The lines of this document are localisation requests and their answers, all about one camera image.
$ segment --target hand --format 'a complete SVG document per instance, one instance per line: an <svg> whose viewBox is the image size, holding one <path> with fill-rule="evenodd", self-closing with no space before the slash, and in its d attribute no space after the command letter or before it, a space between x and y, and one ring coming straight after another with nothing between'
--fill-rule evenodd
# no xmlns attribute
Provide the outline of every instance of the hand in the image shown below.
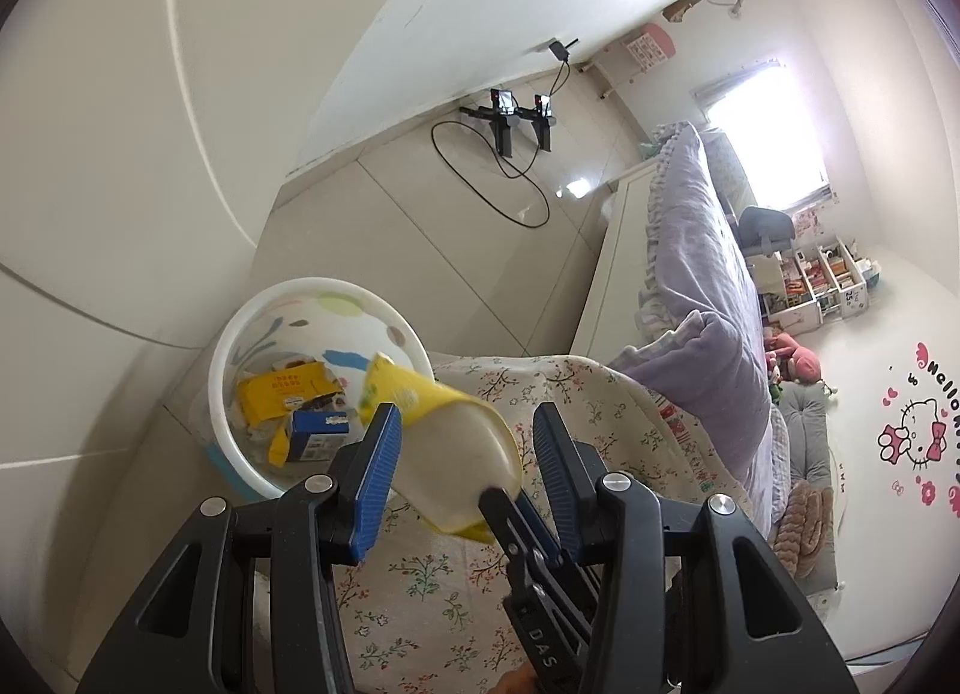
<svg viewBox="0 0 960 694"><path fill-rule="evenodd" d="M530 662L504 673L488 694L536 694L536 672Z"/></svg>

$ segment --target pink bow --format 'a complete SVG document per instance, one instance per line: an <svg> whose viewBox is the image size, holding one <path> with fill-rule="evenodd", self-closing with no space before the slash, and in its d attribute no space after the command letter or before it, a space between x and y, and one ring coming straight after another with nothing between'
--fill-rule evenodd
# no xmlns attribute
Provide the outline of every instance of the pink bow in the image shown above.
<svg viewBox="0 0 960 694"><path fill-rule="evenodd" d="M926 449L926 458L931 460L931 462L938 462L944 453L944 447L947 445L947 443L944 442L944 436L947 433L947 424L941 423L939 420L932 423L930 425L930 433L933 434L933 444Z"/></svg>

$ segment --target yellow cup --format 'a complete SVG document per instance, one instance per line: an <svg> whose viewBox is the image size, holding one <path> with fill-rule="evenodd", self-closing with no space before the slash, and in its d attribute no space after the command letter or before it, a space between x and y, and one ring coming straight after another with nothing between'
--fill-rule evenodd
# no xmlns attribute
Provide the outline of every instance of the yellow cup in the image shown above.
<svg viewBox="0 0 960 694"><path fill-rule="evenodd" d="M493 542L477 502L489 487L516 498L523 470L517 443L489 403L377 354L358 412L366 426L381 403L403 416L403 443L392 487L443 534Z"/></svg>

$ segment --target yellow box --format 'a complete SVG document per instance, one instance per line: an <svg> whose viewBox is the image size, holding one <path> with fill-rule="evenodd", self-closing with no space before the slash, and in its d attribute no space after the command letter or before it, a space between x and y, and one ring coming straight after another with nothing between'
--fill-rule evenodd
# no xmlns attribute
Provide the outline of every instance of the yellow box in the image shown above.
<svg viewBox="0 0 960 694"><path fill-rule="evenodd" d="M325 367L320 360L250 377L237 385L240 409L249 426L283 417L318 396L343 392L344 389L337 382L326 378Z"/></svg>

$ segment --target blue gripper pad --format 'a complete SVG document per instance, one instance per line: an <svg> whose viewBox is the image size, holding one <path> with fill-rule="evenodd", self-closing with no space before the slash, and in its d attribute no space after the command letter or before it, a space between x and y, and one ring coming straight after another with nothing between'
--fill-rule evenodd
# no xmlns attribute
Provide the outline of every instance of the blue gripper pad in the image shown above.
<svg viewBox="0 0 960 694"><path fill-rule="evenodd" d="M557 540L554 539L549 527L539 516L539 512L536 511L536 507L534 507L533 502L530 501L530 497L527 496L526 491L520 491L515 505L517 505L517 510L520 511L520 515L523 516L523 520L527 522L527 526L530 527L530 531L533 531L536 541L538 541L541 548L544 549L546 560L549 563L555 563L555 561L560 558L560 545L557 544Z"/></svg>
<svg viewBox="0 0 960 694"><path fill-rule="evenodd" d="M373 420L361 442L361 450L356 456L357 462L362 462L367 449L364 445L371 440L373 452L354 494L353 534L349 546L358 561L362 561L367 551L373 547L376 534L380 530L383 508L386 507L390 483L394 479L394 470L400 457L402 428L400 410L391 403L381 403L373 414Z"/></svg>
<svg viewBox="0 0 960 694"><path fill-rule="evenodd" d="M595 502L596 489L555 403L544 402L534 412L534 452L560 536L560 547L579 563L583 553L580 504L590 499Z"/></svg>

